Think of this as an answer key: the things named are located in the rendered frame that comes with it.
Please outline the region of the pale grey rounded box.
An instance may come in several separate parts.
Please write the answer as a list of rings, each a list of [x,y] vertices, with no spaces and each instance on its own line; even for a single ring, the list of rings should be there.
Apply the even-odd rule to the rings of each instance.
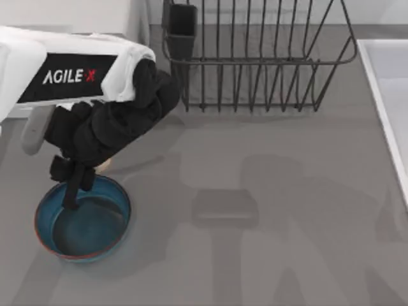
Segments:
[[[33,108],[20,138],[22,149],[27,155],[33,156],[40,151],[55,108],[55,105]]]

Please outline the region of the blue bowl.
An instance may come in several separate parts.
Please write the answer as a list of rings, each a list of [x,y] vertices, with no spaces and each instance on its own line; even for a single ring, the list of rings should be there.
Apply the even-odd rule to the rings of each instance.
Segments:
[[[116,180],[98,175],[90,191],[79,190],[77,209],[62,205],[66,184],[50,188],[38,203],[34,230],[50,253],[74,263],[90,263],[117,248],[129,228],[132,205]]]

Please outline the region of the black utensil holder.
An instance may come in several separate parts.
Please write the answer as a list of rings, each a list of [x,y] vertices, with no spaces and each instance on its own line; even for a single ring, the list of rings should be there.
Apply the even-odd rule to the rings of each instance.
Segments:
[[[163,0],[162,27],[171,60],[190,61],[197,35],[198,9],[191,4]]]

